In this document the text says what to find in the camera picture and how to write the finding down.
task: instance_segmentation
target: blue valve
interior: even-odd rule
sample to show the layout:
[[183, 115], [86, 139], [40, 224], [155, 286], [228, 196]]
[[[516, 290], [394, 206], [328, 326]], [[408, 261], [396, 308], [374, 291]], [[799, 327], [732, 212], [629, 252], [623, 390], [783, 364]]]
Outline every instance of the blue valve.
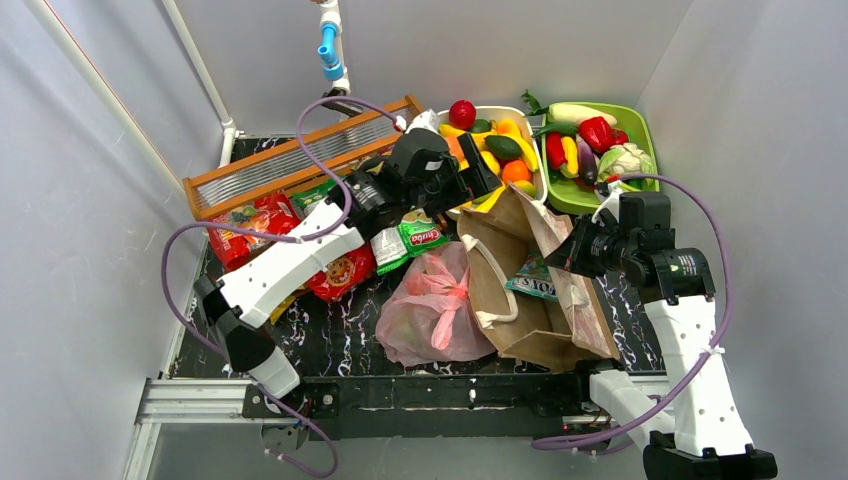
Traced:
[[336, 55], [336, 35], [338, 35], [339, 30], [332, 23], [325, 23], [322, 32], [324, 41], [318, 47], [318, 56], [324, 63], [324, 78], [332, 82], [344, 76], [344, 65]]

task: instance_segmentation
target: paper bag handle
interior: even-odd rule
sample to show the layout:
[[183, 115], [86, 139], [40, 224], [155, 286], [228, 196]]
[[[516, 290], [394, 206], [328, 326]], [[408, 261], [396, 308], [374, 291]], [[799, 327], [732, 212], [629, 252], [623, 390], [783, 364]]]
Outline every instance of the paper bag handle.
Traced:
[[494, 322], [511, 322], [515, 320], [516, 317], [518, 317], [518, 303], [515, 301], [515, 293], [506, 288], [506, 275], [503, 273], [503, 269], [501, 269], [498, 261], [495, 260], [492, 252], [489, 251], [489, 248], [483, 242], [468, 234], [462, 236], [462, 244], [465, 245], [465, 251], [471, 252], [471, 250], [476, 248], [477, 251], [483, 255], [483, 258], [486, 259], [486, 262], [495, 273], [495, 276], [498, 277], [498, 282], [500, 283], [501, 288], [503, 288], [506, 301], [509, 304], [509, 315], [499, 315], [484, 312], [482, 310], [475, 311], [474, 314], [477, 315], [477, 320], [480, 322], [480, 326], [482, 328], [492, 328], [492, 324]]

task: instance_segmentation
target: pink plastic bag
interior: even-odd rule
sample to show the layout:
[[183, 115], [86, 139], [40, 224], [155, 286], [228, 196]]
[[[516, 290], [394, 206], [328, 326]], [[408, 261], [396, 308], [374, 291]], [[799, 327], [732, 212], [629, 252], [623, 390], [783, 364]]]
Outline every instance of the pink plastic bag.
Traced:
[[476, 360], [495, 351], [468, 301], [468, 254], [461, 242], [424, 253], [383, 304], [377, 340], [405, 367]]

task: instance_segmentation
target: gray floor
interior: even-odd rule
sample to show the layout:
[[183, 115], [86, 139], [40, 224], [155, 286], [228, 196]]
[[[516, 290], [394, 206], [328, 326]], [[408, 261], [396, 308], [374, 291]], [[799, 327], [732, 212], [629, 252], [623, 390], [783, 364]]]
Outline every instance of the gray floor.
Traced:
[[[333, 479], [374, 480], [642, 480], [640, 452], [631, 447], [591, 459], [564, 452], [538, 452], [529, 439], [375, 438], [338, 442], [341, 466]], [[322, 442], [308, 442], [297, 457], [326, 468]], [[311, 478], [291, 465], [265, 457], [258, 425], [164, 425], [151, 480]]]

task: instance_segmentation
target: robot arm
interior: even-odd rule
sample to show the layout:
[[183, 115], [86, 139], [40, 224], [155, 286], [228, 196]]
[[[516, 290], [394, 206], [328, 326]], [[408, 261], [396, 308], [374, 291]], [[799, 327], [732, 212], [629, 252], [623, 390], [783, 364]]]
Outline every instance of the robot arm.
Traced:
[[[660, 412], [628, 432], [643, 449], [648, 479], [775, 478], [774, 456], [754, 448], [739, 416], [723, 351], [710, 346], [716, 333], [715, 287], [705, 256], [675, 247], [667, 196], [610, 187], [595, 215], [580, 217], [546, 263], [590, 278], [625, 272], [657, 332], [669, 384], [677, 385], [703, 361], [703, 353], [710, 354], [675, 397], [674, 418]], [[592, 399], [621, 424], [655, 405], [622, 371], [593, 374], [589, 384]]]
[[400, 223], [409, 211], [423, 208], [432, 216], [501, 185], [471, 135], [459, 137], [459, 144], [469, 164], [462, 171], [441, 136], [427, 128], [410, 128], [383, 160], [379, 173], [348, 175], [346, 185], [333, 188], [289, 235], [302, 238], [338, 221], [344, 205], [341, 189], [349, 188], [350, 213], [331, 233], [311, 241], [275, 243], [217, 281], [203, 277], [195, 283], [201, 317], [217, 336], [233, 371], [249, 372], [278, 398], [286, 395], [300, 379], [264, 329], [280, 302], [328, 263]]

